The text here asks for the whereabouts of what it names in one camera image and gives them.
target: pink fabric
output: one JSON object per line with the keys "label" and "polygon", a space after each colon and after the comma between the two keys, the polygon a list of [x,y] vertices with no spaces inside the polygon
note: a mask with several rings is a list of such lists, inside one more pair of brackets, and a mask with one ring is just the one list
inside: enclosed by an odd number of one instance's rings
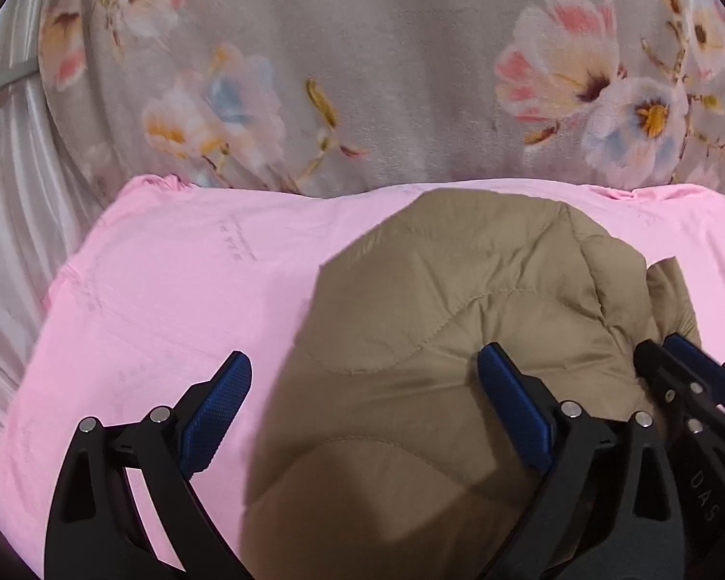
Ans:
{"label": "pink fabric", "polygon": [[[142,418],[209,379],[237,348],[253,387],[193,486],[234,550],[247,463],[269,389],[311,301],[320,265],[422,191],[404,185],[321,200],[201,189],[140,177],[63,267],[0,444],[0,528],[38,573],[56,476],[77,422]],[[583,210],[654,263],[676,255],[704,348],[725,360],[725,196],[693,185],[634,192],[500,179],[453,187],[518,192]],[[177,564],[140,482],[159,556]]]}

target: pink bed cover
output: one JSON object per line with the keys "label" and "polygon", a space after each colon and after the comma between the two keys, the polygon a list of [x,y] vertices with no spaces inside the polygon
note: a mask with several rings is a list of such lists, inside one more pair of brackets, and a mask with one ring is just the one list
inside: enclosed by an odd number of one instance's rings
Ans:
{"label": "pink bed cover", "polygon": [[[48,293],[49,312],[0,444],[0,528],[39,575],[56,476],[78,421],[136,421],[247,353],[253,387],[193,487],[236,550],[247,464],[269,389],[319,267],[422,191],[403,185],[321,200],[139,177],[104,213]],[[694,185],[633,192],[549,181],[452,184],[574,205],[648,263],[676,255],[704,349],[725,360],[725,196]],[[133,477],[160,558],[178,565]]]}

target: blue textured pad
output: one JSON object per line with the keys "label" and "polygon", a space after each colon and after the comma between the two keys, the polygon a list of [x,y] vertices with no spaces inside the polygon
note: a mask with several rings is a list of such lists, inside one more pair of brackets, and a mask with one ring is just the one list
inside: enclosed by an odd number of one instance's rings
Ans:
{"label": "blue textured pad", "polygon": [[668,335],[663,348],[698,375],[711,389],[712,401],[725,406],[725,369],[678,333]]}
{"label": "blue textured pad", "polygon": [[516,371],[491,345],[478,354],[478,377],[521,461],[547,473],[553,464],[551,427],[527,395]]}
{"label": "blue textured pad", "polygon": [[186,478],[209,466],[249,392],[252,379],[249,358],[240,353],[186,425],[178,463]]}

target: gray floral fabric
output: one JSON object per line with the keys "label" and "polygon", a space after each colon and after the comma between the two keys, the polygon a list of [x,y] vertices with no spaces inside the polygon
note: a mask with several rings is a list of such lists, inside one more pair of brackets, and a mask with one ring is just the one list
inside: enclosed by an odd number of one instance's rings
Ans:
{"label": "gray floral fabric", "polygon": [[143,173],[725,193],[719,0],[45,0],[39,55],[103,203]]}

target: folded garment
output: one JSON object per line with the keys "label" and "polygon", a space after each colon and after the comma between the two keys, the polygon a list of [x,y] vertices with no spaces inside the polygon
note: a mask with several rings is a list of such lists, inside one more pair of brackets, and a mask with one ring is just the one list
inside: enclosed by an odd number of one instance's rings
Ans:
{"label": "folded garment", "polygon": [[499,342],[559,401],[653,411],[637,344],[700,342],[677,261],[523,195],[436,190],[320,272],[263,415],[242,560],[259,580],[473,579],[534,495],[476,377]]}
{"label": "folded garment", "polygon": [[[192,484],[243,554],[253,441],[319,267],[435,187],[322,200],[194,188],[174,178],[129,183],[49,292],[48,318],[0,443],[0,528],[31,567],[43,569],[48,509],[77,422],[94,415],[120,424],[173,404],[234,348],[252,359],[253,387],[213,463]],[[454,187],[564,201],[638,249],[648,265],[676,256],[703,348],[725,360],[725,197],[682,185],[624,192],[499,179]],[[133,485],[156,552],[176,563],[144,485]]]}

